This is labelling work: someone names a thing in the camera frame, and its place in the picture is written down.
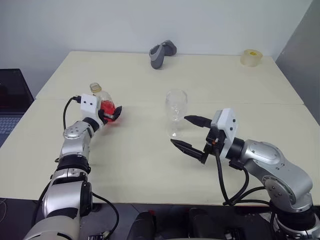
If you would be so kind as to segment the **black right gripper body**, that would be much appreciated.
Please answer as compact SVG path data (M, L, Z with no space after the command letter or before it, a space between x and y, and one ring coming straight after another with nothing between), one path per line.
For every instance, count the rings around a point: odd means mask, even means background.
M204 127L209 129L205 139L206 144L203 149L204 154L215 155L216 152L220 154L225 145L225 132L217 127L210 127L208 124L205 124Z

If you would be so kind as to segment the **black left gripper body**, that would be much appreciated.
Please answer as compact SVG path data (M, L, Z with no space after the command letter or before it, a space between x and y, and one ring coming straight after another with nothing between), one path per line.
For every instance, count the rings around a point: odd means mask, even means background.
M113 122L115 120L115 116L105 113L103 109L98 111L98 117L103 123Z

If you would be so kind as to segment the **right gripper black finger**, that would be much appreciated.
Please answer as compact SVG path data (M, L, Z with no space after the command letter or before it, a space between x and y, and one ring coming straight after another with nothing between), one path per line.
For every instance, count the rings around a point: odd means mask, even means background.
M193 146L187 142L184 142L182 140L177 140L177 139L171 139L171 143L178 148L181 152L184 154L197 159L200 163L205 164L208 154L200 151L196 148L193 148Z
M198 115L187 115L184 117L184 119L198 127L209 129L211 128L212 120L209 118Z

